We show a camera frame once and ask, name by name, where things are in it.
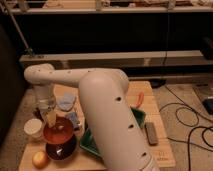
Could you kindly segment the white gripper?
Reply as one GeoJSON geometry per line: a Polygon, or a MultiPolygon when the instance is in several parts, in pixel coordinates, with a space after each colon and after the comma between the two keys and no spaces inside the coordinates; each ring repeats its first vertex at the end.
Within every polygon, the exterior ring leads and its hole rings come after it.
{"type": "MultiPolygon", "coordinates": [[[[53,89],[54,86],[52,84],[34,86],[37,105],[41,112],[46,112],[48,109],[55,108],[56,98],[53,89]]],[[[54,110],[51,110],[46,114],[46,122],[49,128],[56,124],[56,113],[54,110]]]]}

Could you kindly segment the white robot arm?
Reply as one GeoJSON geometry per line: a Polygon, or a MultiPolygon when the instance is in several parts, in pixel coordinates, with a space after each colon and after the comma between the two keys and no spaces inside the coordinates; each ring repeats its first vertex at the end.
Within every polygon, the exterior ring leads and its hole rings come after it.
{"type": "Polygon", "coordinates": [[[32,65],[24,71],[45,108],[52,86],[78,89],[79,102],[108,171],[160,171],[125,94],[129,79],[120,69],[84,68],[56,70],[50,64],[32,65]]]}

